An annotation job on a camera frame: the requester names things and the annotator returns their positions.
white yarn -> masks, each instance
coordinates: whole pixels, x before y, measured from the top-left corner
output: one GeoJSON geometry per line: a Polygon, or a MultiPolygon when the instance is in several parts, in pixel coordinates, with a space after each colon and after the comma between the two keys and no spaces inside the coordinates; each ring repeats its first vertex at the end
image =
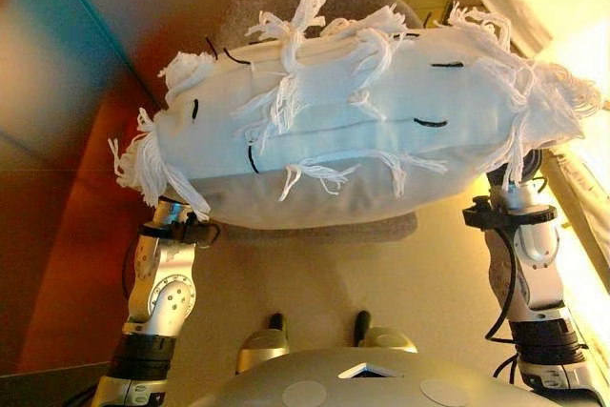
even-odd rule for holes
{"type": "Polygon", "coordinates": [[[542,99],[552,107],[551,113],[559,126],[571,132],[578,128],[577,117],[589,116],[601,107],[600,93],[592,84],[578,80],[557,64],[547,65],[556,78],[550,84],[539,84],[534,93],[539,82],[536,71],[543,69],[536,61],[527,61],[510,52],[511,23],[508,18],[477,9],[461,10],[456,3],[448,23],[454,28],[469,31],[490,52],[490,57],[480,58],[475,66],[492,75],[490,81],[499,84],[508,94],[509,107],[517,113],[505,143],[478,167],[481,171],[489,172],[507,163],[502,187],[508,189],[509,180],[516,184],[521,180],[523,156],[527,153],[522,137],[531,98],[542,99]],[[566,107],[565,100],[571,108],[566,107]]]}
{"type": "Polygon", "coordinates": [[[116,182],[123,188],[141,188],[144,201],[151,207],[158,205],[159,196],[166,191],[169,182],[178,195],[191,205],[197,218],[207,221],[210,213],[208,202],[181,171],[165,163],[159,150],[156,126],[144,109],[140,109],[137,121],[138,130],[143,133],[132,140],[120,158],[118,141],[108,140],[114,156],[116,182]]]}
{"type": "Polygon", "coordinates": [[[329,167],[319,166],[319,163],[341,161],[345,159],[372,157],[379,159],[392,172],[392,186],[394,189],[395,198],[400,198],[404,195],[404,186],[406,181],[406,172],[402,168],[402,162],[411,164],[417,167],[428,169],[436,173],[445,173],[447,168],[441,161],[418,158],[407,153],[392,154],[381,150],[350,150],[338,153],[323,154],[321,156],[307,158],[301,160],[298,164],[289,164],[286,166],[286,183],[282,191],[279,201],[283,201],[288,196],[288,193],[300,179],[301,175],[305,174],[312,178],[318,178],[328,194],[337,195],[341,185],[346,183],[346,175],[353,173],[360,164],[346,169],[342,172],[336,171],[329,167]],[[335,183],[336,191],[330,191],[326,182],[335,183]]]}
{"type": "Polygon", "coordinates": [[[358,31],[356,37],[360,40],[362,46],[371,48],[373,51],[370,56],[358,64],[354,71],[355,78],[361,79],[366,75],[364,81],[358,87],[361,90],[377,80],[390,67],[392,56],[398,49],[400,42],[375,29],[358,31]]]}
{"type": "Polygon", "coordinates": [[[358,107],[372,118],[378,119],[379,121],[385,121],[387,119],[385,114],[373,106],[371,103],[371,94],[368,91],[357,90],[350,95],[348,100],[352,107],[358,107]]]}
{"type": "Polygon", "coordinates": [[[168,106],[181,92],[194,87],[212,73],[214,66],[214,58],[206,52],[199,55],[179,52],[157,75],[159,78],[165,76],[165,84],[168,87],[165,100],[168,106]]]}
{"type": "Polygon", "coordinates": [[[396,6],[397,4],[393,4],[391,7],[386,5],[359,21],[337,18],[322,30],[320,37],[332,36],[334,39],[340,39],[356,35],[363,29],[375,29],[389,35],[404,33],[408,30],[404,24],[405,16],[401,13],[394,13],[396,6]]]}
{"type": "Polygon", "coordinates": [[[295,16],[289,23],[269,12],[259,14],[259,24],[246,32],[262,32],[260,39],[274,38],[282,42],[280,60],[286,75],[277,87],[252,98],[243,107],[232,113],[241,116],[262,107],[266,112],[263,120],[247,127],[250,144],[256,143],[263,153],[265,143],[273,133],[283,134],[293,125],[296,115],[306,107],[298,94],[297,71],[301,65],[296,61],[296,52],[305,39],[304,32],[310,26],[324,26],[323,16],[317,16],[326,0],[300,0],[295,16]]]}

circular sensor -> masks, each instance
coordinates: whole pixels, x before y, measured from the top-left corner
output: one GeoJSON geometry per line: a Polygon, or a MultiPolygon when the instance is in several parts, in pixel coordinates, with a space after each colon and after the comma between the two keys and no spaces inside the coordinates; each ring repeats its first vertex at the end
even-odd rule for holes
{"type": "Polygon", "coordinates": [[[428,378],[419,383],[421,392],[430,400],[445,407],[465,407],[468,396],[461,388],[445,380],[428,378]]]}
{"type": "Polygon", "coordinates": [[[317,381],[293,383],[284,390],[282,400],[286,407],[318,407],[326,400],[326,388],[317,381]]]}

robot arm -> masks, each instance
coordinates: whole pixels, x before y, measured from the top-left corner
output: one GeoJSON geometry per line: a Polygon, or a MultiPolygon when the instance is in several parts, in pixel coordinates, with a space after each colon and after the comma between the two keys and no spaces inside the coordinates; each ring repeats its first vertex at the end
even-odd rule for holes
{"type": "Polygon", "coordinates": [[[197,240],[213,225],[195,221],[189,206],[162,199],[140,228],[129,318],[92,406],[163,405],[176,338],[193,309],[197,240]]]}
{"type": "Polygon", "coordinates": [[[563,303],[556,265],[559,233],[557,210],[540,205],[530,179],[538,170],[539,152],[529,155],[533,167],[520,186],[501,187],[500,173],[490,173],[491,195],[474,199],[464,211],[466,224],[485,232],[491,254],[489,279],[502,314],[487,338],[507,318],[523,381],[536,390],[587,390],[607,406],[610,393],[579,344],[563,303]]]}

white pillow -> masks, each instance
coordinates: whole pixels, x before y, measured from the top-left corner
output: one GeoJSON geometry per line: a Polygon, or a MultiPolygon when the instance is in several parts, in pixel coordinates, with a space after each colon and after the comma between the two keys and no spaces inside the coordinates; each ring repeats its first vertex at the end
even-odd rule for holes
{"type": "Polygon", "coordinates": [[[323,3],[301,0],[290,23],[261,13],[252,31],[277,40],[231,51],[241,62],[179,53],[169,109],[141,110],[122,156],[111,142],[118,183],[250,228],[363,223],[503,163],[519,183],[523,156],[580,135],[600,105],[564,68],[509,52],[501,17],[455,8],[451,28],[407,31],[385,7],[306,40],[323,3]]]}

beige floor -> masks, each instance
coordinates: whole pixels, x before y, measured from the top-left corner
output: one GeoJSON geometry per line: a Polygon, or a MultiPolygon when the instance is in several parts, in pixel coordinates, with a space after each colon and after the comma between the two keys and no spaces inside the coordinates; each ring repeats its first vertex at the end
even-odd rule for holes
{"type": "Polygon", "coordinates": [[[197,304],[178,342],[168,405],[188,405],[233,376],[243,340],[277,311],[288,318],[293,351],[349,345],[366,308],[421,353],[491,374],[513,349],[483,338],[499,306],[483,236],[461,216],[483,192],[481,180],[420,209],[419,228],[398,242],[255,246],[221,237],[195,261],[197,304]]]}

